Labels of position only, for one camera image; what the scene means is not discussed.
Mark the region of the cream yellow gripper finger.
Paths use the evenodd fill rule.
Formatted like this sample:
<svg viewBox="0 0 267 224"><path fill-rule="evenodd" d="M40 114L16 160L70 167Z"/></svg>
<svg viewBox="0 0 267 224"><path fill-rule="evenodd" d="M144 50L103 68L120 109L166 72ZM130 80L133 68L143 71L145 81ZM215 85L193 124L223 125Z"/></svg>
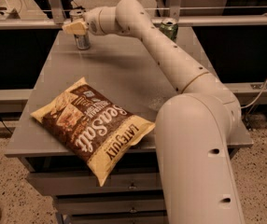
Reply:
<svg viewBox="0 0 267 224"><path fill-rule="evenodd" d="M85 35L88 31L88 26L84 20L78 19L64 25L62 29L69 35Z"/></svg>

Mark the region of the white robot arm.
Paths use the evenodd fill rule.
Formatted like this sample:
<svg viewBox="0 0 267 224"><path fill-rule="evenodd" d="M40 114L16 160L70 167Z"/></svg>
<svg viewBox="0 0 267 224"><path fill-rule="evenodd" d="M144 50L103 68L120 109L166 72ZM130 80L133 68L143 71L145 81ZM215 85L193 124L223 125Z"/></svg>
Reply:
<svg viewBox="0 0 267 224"><path fill-rule="evenodd" d="M236 96L156 28L136 0L94 8L63 30L139 39L176 91L155 127L169 224L246 224L227 149L241 123Z"/></svg>

